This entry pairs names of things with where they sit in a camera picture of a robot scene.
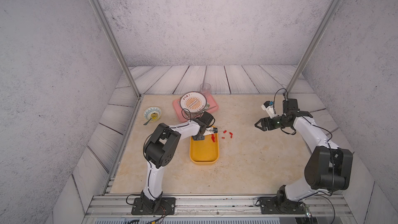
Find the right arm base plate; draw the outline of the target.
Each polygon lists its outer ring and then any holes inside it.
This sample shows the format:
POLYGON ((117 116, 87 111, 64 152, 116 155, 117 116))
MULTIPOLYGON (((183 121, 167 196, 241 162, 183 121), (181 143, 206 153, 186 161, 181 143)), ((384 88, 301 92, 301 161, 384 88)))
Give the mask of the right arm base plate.
POLYGON ((263 197, 258 199, 261 214, 304 215, 307 213, 305 204, 279 197, 263 197))

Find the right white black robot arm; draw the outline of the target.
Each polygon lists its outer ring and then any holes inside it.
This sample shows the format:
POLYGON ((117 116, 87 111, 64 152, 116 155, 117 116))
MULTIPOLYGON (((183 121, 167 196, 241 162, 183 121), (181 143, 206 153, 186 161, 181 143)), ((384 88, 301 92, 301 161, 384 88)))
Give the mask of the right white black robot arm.
POLYGON ((283 100, 281 115, 276 113, 273 101, 266 101, 261 107, 268 117, 255 123, 256 128, 262 131, 290 128, 291 135, 299 134, 311 152, 304 176, 280 187, 275 199, 279 205, 299 203, 320 192, 332 195, 348 189, 353 154, 335 144, 332 133, 318 126, 310 112, 300 110, 296 99, 283 100))

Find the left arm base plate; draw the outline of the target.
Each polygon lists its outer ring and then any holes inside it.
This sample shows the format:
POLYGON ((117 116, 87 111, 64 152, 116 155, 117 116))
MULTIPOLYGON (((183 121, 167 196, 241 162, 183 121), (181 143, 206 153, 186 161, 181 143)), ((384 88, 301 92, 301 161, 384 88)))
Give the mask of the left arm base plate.
POLYGON ((133 203, 132 215, 174 215, 176 198, 160 198, 149 200, 136 198, 133 203))

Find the yellow plastic storage box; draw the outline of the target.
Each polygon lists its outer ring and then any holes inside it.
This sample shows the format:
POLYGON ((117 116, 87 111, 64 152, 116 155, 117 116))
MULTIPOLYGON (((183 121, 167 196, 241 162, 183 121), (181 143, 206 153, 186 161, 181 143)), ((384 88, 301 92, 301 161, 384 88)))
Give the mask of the yellow plastic storage box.
POLYGON ((190 159, 196 165, 212 165, 216 163, 220 156, 218 134, 214 134, 216 142, 211 139, 211 135, 205 136, 205 140, 194 141, 190 139, 190 159))

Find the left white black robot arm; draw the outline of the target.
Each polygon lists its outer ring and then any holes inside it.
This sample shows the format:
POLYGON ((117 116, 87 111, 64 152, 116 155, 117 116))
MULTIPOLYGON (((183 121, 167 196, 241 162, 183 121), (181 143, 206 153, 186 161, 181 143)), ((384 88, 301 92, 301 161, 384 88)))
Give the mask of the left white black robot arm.
POLYGON ((213 126, 215 118, 204 112, 199 117, 177 125, 161 123, 148 136, 143 147, 147 161, 147 179, 141 200, 148 204, 158 203, 162 198, 164 168, 171 162, 180 140, 190 138, 194 144, 203 146, 215 142, 218 129, 213 126))

